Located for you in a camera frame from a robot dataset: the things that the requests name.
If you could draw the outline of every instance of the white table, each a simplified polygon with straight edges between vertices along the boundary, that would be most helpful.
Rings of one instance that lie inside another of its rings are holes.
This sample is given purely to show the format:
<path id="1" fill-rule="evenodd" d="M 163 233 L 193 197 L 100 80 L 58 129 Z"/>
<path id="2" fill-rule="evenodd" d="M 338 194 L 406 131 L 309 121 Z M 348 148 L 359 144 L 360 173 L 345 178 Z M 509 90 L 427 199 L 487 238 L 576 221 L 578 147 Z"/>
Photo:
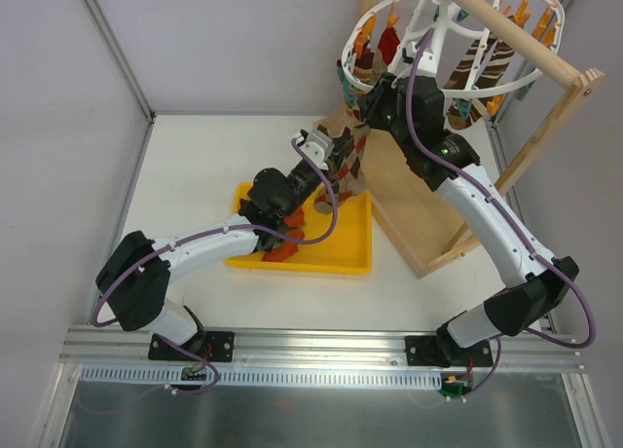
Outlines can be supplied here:
<path id="1" fill-rule="evenodd" d="M 159 116 L 124 234 L 183 234 L 231 214 L 234 192 L 262 168 L 298 161 L 289 138 L 318 117 Z M 484 125 L 465 135 L 495 179 Z M 378 225 L 366 277 L 245 271 L 219 262 L 169 288 L 206 326 L 434 330 L 503 287 L 482 246 L 418 280 Z"/>

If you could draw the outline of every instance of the gray wall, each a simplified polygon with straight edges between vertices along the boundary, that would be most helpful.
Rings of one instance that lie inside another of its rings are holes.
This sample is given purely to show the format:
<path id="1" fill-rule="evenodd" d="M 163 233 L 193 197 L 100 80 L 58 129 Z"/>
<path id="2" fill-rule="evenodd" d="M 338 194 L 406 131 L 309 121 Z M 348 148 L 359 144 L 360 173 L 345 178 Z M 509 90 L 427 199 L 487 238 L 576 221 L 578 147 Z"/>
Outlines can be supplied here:
<path id="1" fill-rule="evenodd" d="M 79 0 L 0 0 L 0 444 L 32 446 L 145 120 Z"/>
<path id="2" fill-rule="evenodd" d="M 569 15 L 561 56 L 580 70 L 597 66 L 606 82 L 563 129 L 518 184 L 528 225 L 558 254 L 580 266 L 577 283 L 598 320 L 598 339 L 585 352 L 591 382 L 613 446 L 623 446 L 623 134 L 620 90 L 622 0 L 580 0 Z M 502 121 L 505 153 L 514 155 L 561 92 L 543 79 Z M 563 331 L 586 332 L 577 301 L 568 298 L 556 315 Z"/>
<path id="3" fill-rule="evenodd" d="M 318 115 L 339 101 L 359 0 L 98 1 L 156 111 Z M 448 41 L 444 70 L 469 42 Z"/>

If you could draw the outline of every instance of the yellow bin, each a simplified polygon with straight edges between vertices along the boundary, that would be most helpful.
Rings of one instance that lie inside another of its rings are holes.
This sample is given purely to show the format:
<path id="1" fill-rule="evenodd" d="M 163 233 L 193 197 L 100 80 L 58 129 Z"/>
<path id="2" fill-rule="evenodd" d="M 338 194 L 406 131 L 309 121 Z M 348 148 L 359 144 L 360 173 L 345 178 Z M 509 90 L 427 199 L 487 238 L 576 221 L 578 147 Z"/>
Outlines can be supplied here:
<path id="1" fill-rule="evenodd" d="M 240 183 L 236 189 L 234 212 L 240 199 L 246 199 L 250 182 Z M 303 204 L 306 239 L 315 239 L 326 232 L 331 215 L 319 214 L 313 208 L 314 197 Z M 328 239 L 313 245 L 299 245 L 299 251 L 283 262 L 262 261 L 263 251 L 235 256 L 225 263 L 236 268 L 307 271 L 314 273 L 341 273 L 365 275 L 372 270 L 372 199 L 366 190 L 352 197 L 338 209 L 338 223 Z"/>

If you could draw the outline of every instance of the wooden frame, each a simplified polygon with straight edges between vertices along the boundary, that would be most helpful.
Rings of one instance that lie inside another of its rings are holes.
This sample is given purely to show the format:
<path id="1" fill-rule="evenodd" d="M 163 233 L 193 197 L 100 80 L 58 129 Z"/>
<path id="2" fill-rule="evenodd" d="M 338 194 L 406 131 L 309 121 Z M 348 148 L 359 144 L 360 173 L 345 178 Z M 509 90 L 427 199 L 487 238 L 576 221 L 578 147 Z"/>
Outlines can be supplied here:
<path id="1" fill-rule="evenodd" d="M 484 0 L 453 1 L 566 90 L 495 183 L 505 195 L 605 75 L 596 68 L 580 73 Z M 379 0 L 360 0 L 359 14 L 377 3 Z M 339 108 L 322 123 L 327 127 L 337 125 L 343 114 L 343 108 Z M 373 195 L 374 216 L 418 277 L 478 245 L 458 213 L 409 171 L 388 133 L 372 131 L 363 167 Z"/>

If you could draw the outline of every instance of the black mounting plate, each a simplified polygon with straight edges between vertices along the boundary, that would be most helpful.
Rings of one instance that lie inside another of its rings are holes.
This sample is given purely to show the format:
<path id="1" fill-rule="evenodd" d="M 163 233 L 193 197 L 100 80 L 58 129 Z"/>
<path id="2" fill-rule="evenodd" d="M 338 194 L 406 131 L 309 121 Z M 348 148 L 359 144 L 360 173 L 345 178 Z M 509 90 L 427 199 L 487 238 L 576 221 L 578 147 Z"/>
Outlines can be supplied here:
<path id="1" fill-rule="evenodd" d="M 429 336 L 405 336 L 405 353 L 407 354 L 407 364 L 410 367 L 431 367 L 429 361 L 421 358 L 418 349 L 430 349 L 436 347 L 437 337 Z M 452 360 L 453 367 L 469 367 L 469 358 L 473 357 L 474 367 L 492 367 L 494 358 L 491 353 L 489 341 L 481 341 L 466 349 L 464 353 Z"/>
<path id="2" fill-rule="evenodd" d="M 207 360 L 209 362 L 231 362 L 234 358 L 235 334 L 231 331 L 200 331 L 202 344 L 199 349 L 208 349 Z M 160 336 L 153 335 L 149 343 L 150 360 L 186 361 L 191 358 L 180 354 L 167 345 Z"/>

